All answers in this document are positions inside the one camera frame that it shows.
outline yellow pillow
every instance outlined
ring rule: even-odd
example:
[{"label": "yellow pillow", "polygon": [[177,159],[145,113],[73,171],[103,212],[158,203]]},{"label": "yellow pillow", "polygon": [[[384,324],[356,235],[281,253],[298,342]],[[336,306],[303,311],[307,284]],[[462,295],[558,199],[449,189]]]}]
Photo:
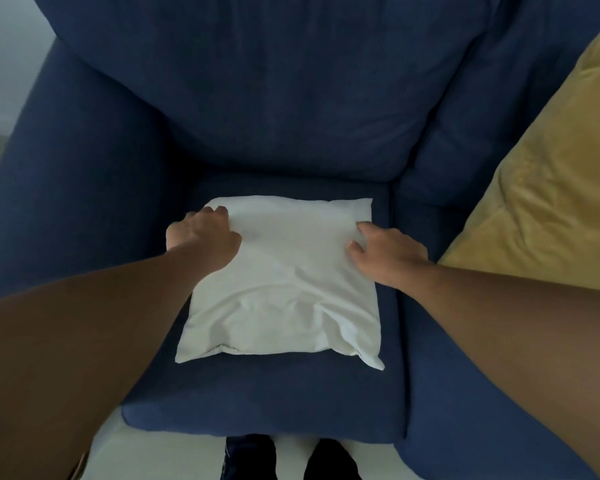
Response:
[{"label": "yellow pillow", "polygon": [[600,290],[600,35],[440,263]]}]

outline sofa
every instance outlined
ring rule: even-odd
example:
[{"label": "sofa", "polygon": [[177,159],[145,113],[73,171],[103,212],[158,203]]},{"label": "sofa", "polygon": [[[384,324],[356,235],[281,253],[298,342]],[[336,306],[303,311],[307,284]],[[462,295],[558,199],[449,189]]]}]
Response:
[{"label": "sofa", "polygon": [[[164,251],[219,196],[371,197],[439,258],[600,31],[600,0],[36,0],[57,39],[0,162],[0,297]],[[150,431],[394,444],[425,480],[594,479],[416,302],[378,286],[385,371],[332,351],[182,364]]]}]

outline pillow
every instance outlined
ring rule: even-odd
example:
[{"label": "pillow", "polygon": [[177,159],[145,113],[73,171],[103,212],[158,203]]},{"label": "pillow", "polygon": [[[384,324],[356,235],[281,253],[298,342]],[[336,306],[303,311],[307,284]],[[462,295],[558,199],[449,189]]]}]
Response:
[{"label": "pillow", "polygon": [[345,245],[361,240],[371,199],[216,198],[242,246],[196,287],[176,362],[215,355],[335,350],[384,369],[376,286]]},{"label": "pillow", "polygon": [[440,263],[600,290],[600,35]]}]

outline right hand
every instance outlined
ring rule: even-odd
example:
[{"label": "right hand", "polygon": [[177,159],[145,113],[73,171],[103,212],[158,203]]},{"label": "right hand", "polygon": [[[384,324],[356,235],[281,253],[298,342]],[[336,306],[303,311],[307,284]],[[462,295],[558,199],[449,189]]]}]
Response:
[{"label": "right hand", "polygon": [[367,238],[367,249],[351,241],[347,252],[357,268],[369,279],[407,294],[425,267],[433,266],[427,249],[398,229],[383,229],[371,222],[359,222]]},{"label": "right hand", "polygon": [[193,245],[196,261],[213,273],[229,264],[240,249],[242,237],[229,229],[229,212],[225,207],[188,212],[186,217],[167,228],[167,251]]}]

